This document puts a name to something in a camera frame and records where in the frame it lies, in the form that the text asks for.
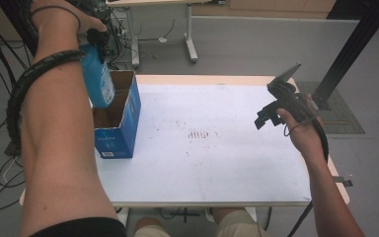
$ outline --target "spray bottle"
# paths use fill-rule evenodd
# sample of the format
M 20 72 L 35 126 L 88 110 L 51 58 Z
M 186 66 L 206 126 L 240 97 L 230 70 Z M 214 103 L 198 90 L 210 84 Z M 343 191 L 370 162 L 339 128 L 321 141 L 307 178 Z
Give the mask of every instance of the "spray bottle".
M 81 45 L 87 53 L 82 59 L 82 70 L 89 98 L 95 108 L 107 108 L 114 100 L 115 88 L 104 57 L 108 37 L 96 30 L 88 31 L 88 44 Z

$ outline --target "hand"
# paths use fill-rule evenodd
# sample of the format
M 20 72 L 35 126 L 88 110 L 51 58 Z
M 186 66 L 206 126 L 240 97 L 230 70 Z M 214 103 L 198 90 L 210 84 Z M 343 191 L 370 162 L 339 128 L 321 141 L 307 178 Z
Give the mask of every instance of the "hand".
M 322 143 L 313 124 L 310 122 L 299 124 L 291 113 L 284 109 L 278 109 L 276 112 L 287 123 L 291 141 L 305 159 L 323 155 Z
M 31 11 L 33 12 L 38 8 L 46 6 L 59 6 L 71 11 L 73 14 L 60 8 L 48 8 L 39 11 L 34 14 L 32 18 L 38 31 L 46 24 L 54 24 L 55 20 L 62 21 L 64 24 L 76 24 L 76 28 L 79 27 L 77 34 L 86 33 L 89 29 L 96 29 L 99 32 L 107 31 L 107 27 L 99 19 L 86 15 L 64 0 L 35 0 L 32 4 Z

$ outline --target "desk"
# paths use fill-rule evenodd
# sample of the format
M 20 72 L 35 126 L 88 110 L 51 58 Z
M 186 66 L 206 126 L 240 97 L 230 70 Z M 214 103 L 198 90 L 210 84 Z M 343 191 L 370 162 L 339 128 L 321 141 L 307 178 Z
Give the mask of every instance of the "desk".
M 184 37 L 186 39 L 187 48 L 189 50 L 189 57 L 193 62 L 196 62 L 198 60 L 198 56 L 196 55 L 191 36 L 191 3 L 203 3 L 208 1 L 210 0 L 118 0 L 113 2 L 107 1 L 106 4 L 108 7 L 123 8 L 125 11 L 128 22 L 128 30 L 131 36 L 131 64 L 136 68 L 140 64 L 140 58 L 138 54 L 138 40 L 137 36 L 134 34 L 133 16 L 130 7 L 154 4 L 187 4 L 187 32 L 185 33 Z
M 141 113 L 134 156 L 97 166 L 113 205 L 306 205 L 303 158 L 256 112 L 274 98 L 273 77 L 137 75 Z M 337 175 L 330 161 L 332 172 Z M 344 187 L 339 185 L 348 202 Z

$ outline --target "gray floor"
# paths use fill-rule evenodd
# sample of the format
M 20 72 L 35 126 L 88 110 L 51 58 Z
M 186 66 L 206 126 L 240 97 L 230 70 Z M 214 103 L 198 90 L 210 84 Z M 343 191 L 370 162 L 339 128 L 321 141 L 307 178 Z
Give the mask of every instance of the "gray floor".
M 188 59 L 182 32 L 178 30 L 184 25 L 185 22 L 176 21 L 176 27 L 166 43 L 140 42 L 141 65 L 137 73 L 275 75 L 295 61 L 300 61 L 303 65 L 294 78 L 320 81 L 356 22 L 195 18 L 192 29 L 199 56 L 197 63 Z M 168 27 L 159 30 L 162 32 L 159 35 L 162 36 L 167 30 Z M 150 38 L 157 37 L 157 32 L 144 31 Z M 10 63 L 18 67 L 15 70 L 19 75 L 20 67 L 14 61 Z M 339 172 L 354 183 L 354 187 L 348 189 L 349 208 L 367 236 L 379 236 L 379 31 L 337 89 L 366 133 L 329 135 L 331 156 Z M 0 81 L 0 122 L 5 118 L 7 99 L 8 93 Z M 0 132 L 0 167 L 8 160 L 3 154 L 8 142 L 7 132 L 3 128 Z M 14 165 L 7 177 L 14 176 L 20 170 Z M 22 186 L 4 190 L 0 206 L 15 200 L 21 191 Z M 275 208 L 269 234 L 286 235 L 302 210 L 299 207 Z M 132 210 L 128 233 L 131 233 L 138 217 L 147 214 L 159 217 L 157 211 Z M 202 214 L 201 209 L 193 211 Z M 265 222 L 265 212 L 266 208 L 257 209 L 261 223 Z M 0 211 L 0 236 L 17 235 L 20 215 L 21 208 L 17 204 Z M 189 217 L 187 224 L 183 224 L 181 217 L 162 221 L 175 236 L 212 236 L 215 229 L 214 224 L 200 217 Z M 313 214 L 307 217 L 296 236 L 316 236 Z

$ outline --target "blue bottle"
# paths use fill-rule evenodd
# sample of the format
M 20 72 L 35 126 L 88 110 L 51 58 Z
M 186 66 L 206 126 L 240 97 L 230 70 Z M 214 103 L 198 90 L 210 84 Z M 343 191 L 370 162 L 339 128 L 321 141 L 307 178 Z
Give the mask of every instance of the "blue bottle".
M 115 88 L 106 62 L 101 62 L 98 50 L 91 44 L 80 46 L 87 53 L 82 70 L 89 98 L 95 108 L 106 108 L 114 100 Z

